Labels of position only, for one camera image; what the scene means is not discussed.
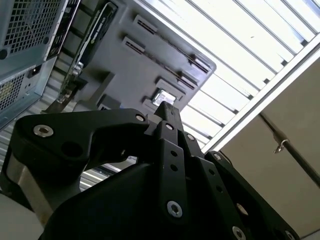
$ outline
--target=metal bolt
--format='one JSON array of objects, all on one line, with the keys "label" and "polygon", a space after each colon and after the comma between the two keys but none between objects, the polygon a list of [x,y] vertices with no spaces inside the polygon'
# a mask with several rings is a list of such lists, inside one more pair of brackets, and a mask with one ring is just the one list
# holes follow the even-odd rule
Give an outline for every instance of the metal bolt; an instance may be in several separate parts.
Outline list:
[{"label": "metal bolt", "polygon": [[188,137],[188,139],[190,139],[190,141],[194,141],[195,140],[194,136],[192,136],[190,134],[187,134],[186,136]]},{"label": "metal bolt", "polygon": [[221,160],[221,157],[218,154],[213,154],[213,156],[217,159],[217,160]]},{"label": "metal bolt", "polygon": [[141,122],[144,122],[145,121],[145,118],[139,114],[135,115],[136,119],[138,119],[139,121]]},{"label": "metal bolt", "polygon": [[290,240],[296,240],[295,237],[289,231],[285,231],[286,235],[290,238]]},{"label": "metal bolt", "polygon": [[47,125],[37,125],[33,128],[33,133],[41,138],[47,138],[54,134],[54,130]]},{"label": "metal bolt", "polygon": [[236,204],[236,207],[239,209],[239,211],[246,216],[249,216],[247,210],[239,203]]},{"label": "metal bolt", "polygon": [[234,236],[236,237],[237,240],[246,240],[246,235],[237,226],[233,226],[232,227],[232,232],[233,232],[233,234],[234,234]]},{"label": "metal bolt", "polygon": [[181,218],[182,217],[182,208],[180,205],[175,201],[169,201],[166,205],[166,209],[168,213],[173,216],[174,218]]},{"label": "metal bolt", "polygon": [[170,130],[173,130],[173,129],[174,129],[174,127],[171,126],[169,123],[166,123],[165,126],[166,126],[168,129],[170,129]]}]

